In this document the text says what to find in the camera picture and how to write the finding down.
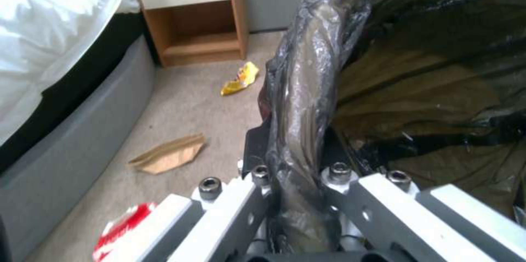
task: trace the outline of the hex socket bolt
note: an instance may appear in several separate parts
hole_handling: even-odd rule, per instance
[[[215,200],[221,192],[221,180],[215,176],[209,176],[199,183],[199,195],[204,200]]]
[[[334,183],[344,184],[351,179],[351,168],[346,163],[335,162],[329,167],[329,178]]]
[[[252,182],[256,185],[263,187],[269,185],[269,174],[268,167],[265,165],[259,165],[253,168],[252,172]]]
[[[409,186],[411,185],[411,176],[402,172],[401,170],[391,170],[387,172],[387,179],[391,183],[397,185],[403,191],[409,191]]]

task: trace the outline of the bedside table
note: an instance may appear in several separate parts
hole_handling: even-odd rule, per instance
[[[164,67],[244,59],[244,0],[139,0]]]

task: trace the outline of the brown paper bag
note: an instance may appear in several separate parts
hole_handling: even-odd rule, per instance
[[[150,174],[159,174],[192,161],[205,144],[202,133],[167,142],[139,155],[128,166]]]

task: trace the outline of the beige carpet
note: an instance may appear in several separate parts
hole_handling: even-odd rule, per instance
[[[91,261],[92,250],[107,221],[134,204],[160,202],[169,193],[189,196],[205,176],[228,182],[237,176],[245,133],[261,124],[257,95],[265,62],[274,55],[282,32],[251,35],[247,60],[261,73],[248,89],[222,97],[224,82],[235,77],[243,61],[158,69],[150,104],[104,173],[62,223],[32,253],[29,261]],[[126,167],[135,156],[166,141],[202,132],[207,146],[196,159],[156,176]]]

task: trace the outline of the bed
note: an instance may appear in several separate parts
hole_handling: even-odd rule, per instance
[[[0,260],[23,260],[66,216],[152,92],[137,1],[67,4],[13,0],[0,9]]]

